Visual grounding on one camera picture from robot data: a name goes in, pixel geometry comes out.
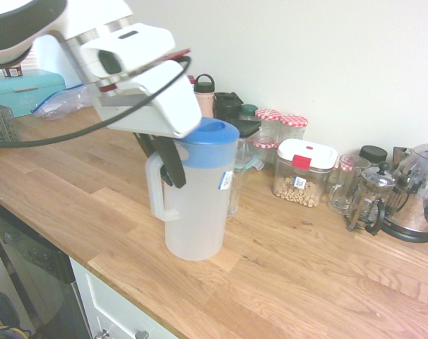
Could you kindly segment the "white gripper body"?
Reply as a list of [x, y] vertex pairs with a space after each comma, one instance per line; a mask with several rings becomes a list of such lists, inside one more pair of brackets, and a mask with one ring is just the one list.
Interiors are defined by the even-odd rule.
[[108, 125], [121, 131], [183, 138], [201, 122], [201, 109], [180, 63], [164, 61], [117, 83], [113, 95], [90, 87], [93, 106], [101, 120], [115, 117], [160, 92], [148, 104]]

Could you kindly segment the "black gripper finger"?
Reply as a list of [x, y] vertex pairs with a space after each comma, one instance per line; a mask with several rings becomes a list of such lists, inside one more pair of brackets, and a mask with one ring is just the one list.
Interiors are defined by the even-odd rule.
[[[145, 156], [149, 158], [155, 152], [155, 148], [151, 143], [149, 135], [145, 135], [142, 133], [133, 133], [133, 134], [136, 140], [138, 141], [138, 144], [141, 147], [142, 151], [144, 152]], [[173, 182], [170, 179], [169, 174], [167, 173], [165, 165], [162, 165], [160, 168], [160, 176], [161, 176], [161, 179], [163, 179], [167, 185], [169, 186], [173, 185]]]
[[153, 147], [163, 162], [160, 168], [161, 178], [168, 186], [182, 188], [186, 184], [186, 177], [174, 140], [164, 136], [154, 136]]

